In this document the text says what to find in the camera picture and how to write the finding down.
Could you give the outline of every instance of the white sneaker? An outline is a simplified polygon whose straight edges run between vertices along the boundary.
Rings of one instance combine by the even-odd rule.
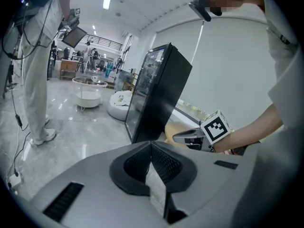
[[[46,136],[45,140],[40,140],[40,141],[34,140],[35,145],[37,145],[37,146],[42,145],[44,142],[49,142],[56,137],[55,129],[46,129],[46,132],[47,132],[47,136]]]
[[[46,123],[45,123],[44,125],[47,125],[47,124],[48,124],[48,122],[49,122],[49,116],[48,116],[48,115],[46,115]]]

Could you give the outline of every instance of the white wall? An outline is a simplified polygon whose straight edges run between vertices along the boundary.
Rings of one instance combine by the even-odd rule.
[[[212,13],[210,13],[209,15],[212,18],[218,18]],[[243,4],[242,7],[233,9],[230,12],[223,12],[221,18],[248,19],[266,23],[266,18],[263,11],[257,5],[249,3]],[[163,16],[162,18],[153,22],[146,29],[144,29],[141,34],[145,35],[148,32],[153,31],[159,32],[169,27],[197,19],[199,19],[199,16],[195,12],[193,12],[193,10],[187,4],[185,6],[180,7],[179,9],[169,12],[166,16]]]
[[[159,33],[153,48],[172,42],[191,61],[201,21]],[[266,25],[245,19],[217,18],[205,23],[181,99],[208,114],[222,110],[232,128],[241,128],[271,104],[274,61],[268,53]]]
[[[139,73],[147,51],[152,48],[155,36],[155,33],[149,33],[140,38],[136,36],[134,37],[133,43],[127,56],[127,60],[123,66],[124,71],[130,72],[129,69],[136,68],[136,73]]]

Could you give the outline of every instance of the black cable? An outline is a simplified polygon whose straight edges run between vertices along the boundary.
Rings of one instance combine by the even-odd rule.
[[[57,32],[56,35],[53,37],[53,39],[48,43],[47,46],[41,45],[41,44],[40,44],[40,39],[41,39],[42,34],[43,34],[43,28],[44,28],[45,23],[46,23],[46,21],[47,21],[48,13],[49,13],[49,10],[50,10],[50,8],[51,8],[52,2],[53,2],[53,0],[51,0],[50,4],[49,4],[49,6],[48,6],[48,11],[47,11],[46,18],[45,18],[44,23],[43,23],[43,25],[42,25],[42,29],[41,29],[41,31],[40,31],[38,40],[37,40],[37,42],[36,42],[36,44],[35,44],[34,46],[29,42],[28,37],[27,37],[27,35],[26,35],[25,31],[24,31],[24,20],[25,20],[25,15],[26,15],[26,11],[27,11],[28,7],[26,7],[26,9],[25,9],[25,11],[24,11],[23,21],[22,21],[22,31],[23,31],[23,34],[24,34],[24,36],[25,36],[27,42],[29,43],[29,45],[31,45],[32,47],[34,47],[33,50],[32,50],[27,56],[22,57],[22,58],[18,58],[18,57],[15,56],[14,54],[8,53],[8,52],[4,49],[4,36],[2,37],[2,40],[1,40],[2,49],[3,49],[3,52],[4,52],[9,58],[14,59],[14,60],[23,60],[23,59],[26,59],[27,57],[29,57],[29,56],[36,50],[37,47],[43,47],[43,48],[48,48],[48,47],[49,47],[49,45],[52,43],[52,41],[54,40],[54,38],[56,37],[56,35],[58,34],[58,32]]]
[[[21,129],[21,130],[22,130],[22,131],[25,131],[25,130],[28,128],[28,126],[29,126],[29,125],[27,125],[27,126],[25,127],[25,129],[23,129],[23,130]]]
[[[15,101],[14,101],[14,95],[13,95],[13,85],[12,84],[10,84],[10,91],[11,91],[11,97],[13,99],[13,105],[14,105],[15,115],[17,115],[16,107],[15,107]]]
[[[18,155],[24,150],[24,145],[25,145],[25,142],[27,140],[27,137],[29,136],[30,132],[25,136],[25,139],[24,139],[24,142],[23,142],[23,146],[22,146],[22,149],[18,152],[18,154],[15,156],[14,158],[14,173],[16,176],[18,176],[17,174],[17,170],[16,170],[16,158],[18,157]]]

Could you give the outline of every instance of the wooden table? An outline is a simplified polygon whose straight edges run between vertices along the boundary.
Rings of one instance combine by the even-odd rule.
[[[178,147],[187,148],[187,146],[184,145],[184,144],[176,143],[173,140],[173,136],[178,134],[178,133],[181,133],[183,131],[190,130],[190,129],[193,129],[193,127],[191,127],[190,125],[188,125],[186,123],[183,123],[183,122],[169,122],[169,123],[167,123],[166,126],[165,126],[165,134],[166,134],[167,140],[165,142],[169,143],[169,144],[172,144],[172,145],[175,145],[175,146],[178,146]]]

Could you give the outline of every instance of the railing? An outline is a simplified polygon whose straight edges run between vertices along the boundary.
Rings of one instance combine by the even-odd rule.
[[[57,38],[58,39],[63,39],[65,33],[67,33],[67,31],[60,31],[57,35]],[[118,51],[120,51],[122,49],[122,46],[123,46],[122,44],[117,43],[117,42],[112,41],[112,40],[108,40],[108,39],[105,39],[105,38],[102,38],[102,37],[86,34],[81,39],[80,42],[86,43],[87,41],[90,41],[91,43],[101,45],[103,47],[108,47],[108,48],[111,48],[111,49],[114,49],[114,50],[118,50]]]

